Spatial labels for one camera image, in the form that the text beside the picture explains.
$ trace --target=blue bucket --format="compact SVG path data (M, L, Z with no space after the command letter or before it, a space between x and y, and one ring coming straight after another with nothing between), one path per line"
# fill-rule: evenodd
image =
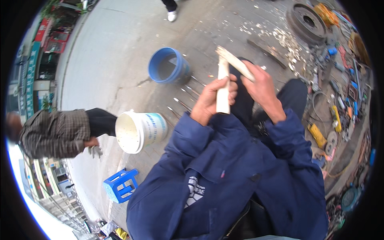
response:
M186 84L190 77L189 63L173 48L160 48L148 64L149 77L157 83Z

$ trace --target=metal wheel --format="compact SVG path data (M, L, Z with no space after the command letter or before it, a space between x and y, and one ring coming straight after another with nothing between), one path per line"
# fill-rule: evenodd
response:
M295 4L287 11L287 22L298 37L308 44L318 44L325 40L324 21L307 5Z

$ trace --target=white bucket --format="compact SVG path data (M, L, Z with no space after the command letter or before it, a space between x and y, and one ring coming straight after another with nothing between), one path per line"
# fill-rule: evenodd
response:
M116 120L116 139L124 152L136 154L150 144L162 141L168 131L167 122L158 113L122 113Z

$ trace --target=red sign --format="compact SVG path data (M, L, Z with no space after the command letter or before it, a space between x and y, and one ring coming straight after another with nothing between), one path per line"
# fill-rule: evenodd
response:
M40 27L37 30L37 33L35 36L35 41L42 41L43 40L44 32L47 29L47 25L48 25L47 19L43 18L43 20L41 21Z

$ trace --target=plastic stool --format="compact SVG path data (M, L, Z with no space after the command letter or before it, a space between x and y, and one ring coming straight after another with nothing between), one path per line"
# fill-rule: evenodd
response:
M131 185L125 186L124 183L126 181L131 179L135 187L134 189L138 187L135 176L139 173L139 171L136 168L132 169L131 171L125 170L125 168L122 169L121 171L113 174L103 182L105 191L107 192L109 198L119 204L128 201L132 196L132 194L130 194L126 197L122 197L124 194L132 193L133 190ZM120 185L122 185L123 188L121 190L118 190L118 186Z

